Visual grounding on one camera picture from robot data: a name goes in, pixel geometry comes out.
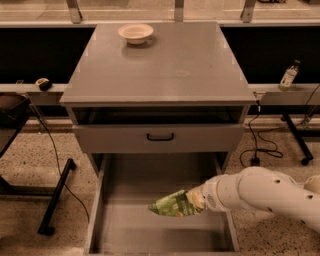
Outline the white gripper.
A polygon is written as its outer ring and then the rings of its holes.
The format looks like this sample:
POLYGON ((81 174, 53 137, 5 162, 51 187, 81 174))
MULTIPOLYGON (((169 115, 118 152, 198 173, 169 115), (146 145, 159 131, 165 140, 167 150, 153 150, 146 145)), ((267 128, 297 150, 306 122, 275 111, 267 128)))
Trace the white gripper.
POLYGON ((214 212, 238 209, 241 199, 236 175, 219 175, 207 180, 203 189, 195 187, 186 193, 188 201, 198 209, 206 207, 214 212))

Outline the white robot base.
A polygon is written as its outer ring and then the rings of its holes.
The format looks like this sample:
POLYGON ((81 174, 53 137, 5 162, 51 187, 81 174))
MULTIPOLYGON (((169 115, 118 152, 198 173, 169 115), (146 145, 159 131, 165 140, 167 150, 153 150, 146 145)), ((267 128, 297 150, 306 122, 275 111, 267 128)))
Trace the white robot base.
POLYGON ((320 195, 320 175, 309 177, 304 183, 304 188, 320 195))

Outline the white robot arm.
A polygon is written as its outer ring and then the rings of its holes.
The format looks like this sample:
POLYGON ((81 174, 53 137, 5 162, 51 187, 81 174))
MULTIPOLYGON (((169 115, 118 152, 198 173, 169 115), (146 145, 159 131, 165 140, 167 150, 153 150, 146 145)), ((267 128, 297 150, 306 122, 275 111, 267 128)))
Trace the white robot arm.
POLYGON ((299 186, 289 175, 264 167, 214 176, 188 191, 186 197, 201 210, 266 211, 290 217, 320 232, 320 194, 299 186))

